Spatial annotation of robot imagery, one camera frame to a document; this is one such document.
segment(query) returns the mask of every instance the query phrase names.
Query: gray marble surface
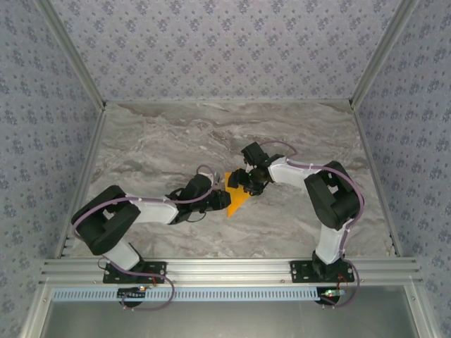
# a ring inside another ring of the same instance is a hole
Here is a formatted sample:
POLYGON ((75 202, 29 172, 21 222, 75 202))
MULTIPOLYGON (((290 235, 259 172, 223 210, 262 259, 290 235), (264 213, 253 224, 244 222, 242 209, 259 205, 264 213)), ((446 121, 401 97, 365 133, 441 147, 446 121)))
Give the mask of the gray marble surface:
MULTIPOLYGON (((349 104, 110 104, 88 199, 111 184, 137 196, 184 187, 205 163, 220 173, 243 166, 240 150, 279 139, 298 161, 340 161, 361 187, 365 214, 347 243, 349 256, 393 254, 388 227, 349 104)), ((271 155, 282 146, 266 146, 271 155)), ((306 189, 270 184, 231 218, 210 212, 198 223, 133 225, 125 238, 144 257, 308 257, 320 222, 306 189)), ((76 242, 73 256, 91 256, 76 242)))

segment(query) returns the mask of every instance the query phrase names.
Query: yellow block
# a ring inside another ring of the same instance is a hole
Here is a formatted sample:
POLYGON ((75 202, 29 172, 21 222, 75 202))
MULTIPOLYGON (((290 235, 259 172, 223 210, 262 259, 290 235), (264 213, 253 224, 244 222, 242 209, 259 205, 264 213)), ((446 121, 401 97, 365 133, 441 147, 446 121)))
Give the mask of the yellow block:
POLYGON ((230 188, 227 186, 228 178, 232 173, 225 173, 225 190, 230 194, 230 205, 227 207, 227 217, 233 215, 236 210, 238 210, 241 205, 246 202, 246 200, 250 197, 250 195, 244 191, 242 185, 238 186, 237 189, 230 188))

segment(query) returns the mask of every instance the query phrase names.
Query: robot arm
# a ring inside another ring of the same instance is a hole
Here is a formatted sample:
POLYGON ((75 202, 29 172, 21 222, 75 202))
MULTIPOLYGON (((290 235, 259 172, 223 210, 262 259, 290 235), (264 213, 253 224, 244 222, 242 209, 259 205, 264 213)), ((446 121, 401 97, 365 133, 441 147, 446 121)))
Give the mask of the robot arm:
POLYGON ((130 197, 129 201, 109 204, 91 213, 78 225, 77 232, 94 255, 103 255, 120 268, 135 271, 142 258, 123 239, 130 226, 133 223, 149 222, 177 224, 187 220, 192 212, 205 213, 227 208, 230 204, 229 193, 215 189, 200 201, 180 203, 206 194, 218 180, 218 177, 212 176, 198 173, 185 188, 171 192, 164 199, 137 199, 127 195, 117 185, 110 186, 80 209, 71 221, 74 224, 78 218, 100 204, 130 197))
MULTIPOLYGON (((269 157, 254 142, 242 150, 246 170, 238 169, 231 176, 229 187, 243 186, 245 192, 260 195, 269 182, 306 187, 318 219, 321 221, 319 244, 313 252, 319 275, 325 275, 327 265, 340 259, 340 245, 346 224, 359 213, 359 199, 351 185, 327 170, 312 170, 305 163, 288 162, 285 156, 269 157)), ((336 161, 324 165, 349 177, 336 161)))

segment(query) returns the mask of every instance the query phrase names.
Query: blue floral wallpaper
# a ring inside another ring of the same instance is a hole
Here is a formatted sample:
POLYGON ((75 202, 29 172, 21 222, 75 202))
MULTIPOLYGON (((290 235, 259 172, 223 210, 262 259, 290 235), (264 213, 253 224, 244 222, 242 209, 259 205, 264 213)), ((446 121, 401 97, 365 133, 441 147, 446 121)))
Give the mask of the blue floral wallpaper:
POLYGON ((32 0, 0 5, 0 337, 54 255, 97 118, 32 0))
POLYGON ((107 101, 346 99, 399 0, 52 0, 107 101))
POLYGON ((359 107, 406 256, 451 337, 451 3, 421 0, 359 107))

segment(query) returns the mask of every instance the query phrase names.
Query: black mounting plate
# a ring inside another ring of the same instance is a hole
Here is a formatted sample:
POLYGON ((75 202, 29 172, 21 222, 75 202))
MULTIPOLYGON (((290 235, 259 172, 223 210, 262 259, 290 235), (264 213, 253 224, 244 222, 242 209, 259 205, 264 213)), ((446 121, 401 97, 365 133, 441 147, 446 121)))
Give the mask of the black mounting plate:
POLYGON ((343 261, 336 261, 334 264, 334 273, 330 278, 322 279, 313 269, 313 261, 291 261, 290 273, 293 283, 338 283, 343 282, 339 279, 339 275, 346 278, 348 282, 354 282, 354 271, 352 266, 343 261))
MULTIPOLYGON (((143 273, 158 273, 159 275, 166 276, 166 262, 144 262, 140 272, 143 273)), ((141 277, 132 276, 117 271, 111 264, 106 264, 104 273, 104 284, 145 284, 148 285, 155 283, 163 284, 163 278, 141 277)))

